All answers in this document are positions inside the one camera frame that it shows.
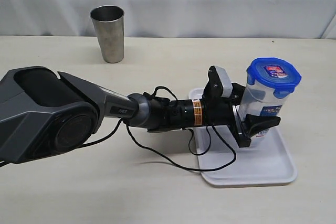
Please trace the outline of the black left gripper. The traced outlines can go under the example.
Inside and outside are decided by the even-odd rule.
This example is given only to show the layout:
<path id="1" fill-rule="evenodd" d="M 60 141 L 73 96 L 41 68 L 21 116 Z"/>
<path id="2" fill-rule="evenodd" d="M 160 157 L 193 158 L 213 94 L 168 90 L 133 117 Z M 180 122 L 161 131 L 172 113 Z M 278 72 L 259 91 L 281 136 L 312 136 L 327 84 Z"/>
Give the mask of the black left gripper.
<path id="1" fill-rule="evenodd" d="M 259 132 L 279 125 L 281 118 L 278 116 L 246 114 L 244 130 L 236 107 L 240 105 L 242 101 L 245 86 L 233 82 L 233 89 L 229 98 L 217 97 L 213 90 L 214 66 L 210 66 L 207 76 L 208 82 L 201 98 L 204 105 L 204 115 L 210 124 L 228 126 L 238 147 L 249 147 L 251 137 L 257 135 Z"/>

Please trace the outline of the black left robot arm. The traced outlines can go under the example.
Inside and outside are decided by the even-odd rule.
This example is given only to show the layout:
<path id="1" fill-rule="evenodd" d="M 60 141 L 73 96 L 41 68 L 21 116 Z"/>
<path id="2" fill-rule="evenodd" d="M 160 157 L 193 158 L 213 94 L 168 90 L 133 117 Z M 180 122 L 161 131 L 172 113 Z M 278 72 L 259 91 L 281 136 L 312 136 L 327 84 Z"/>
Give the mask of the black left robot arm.
<path id="1" fill-rule="evenodd" d="M 198 100 L 153 93 L 123 96 L 65 72 L 17 68 L 1 79 L 1 165 L 21 164 L 88 147 L 104 118 L 150 133 L 226 126 L 239 147 L 280 123 L 278 116 L 239 117 L 245 87 L 214 67 Z"/>

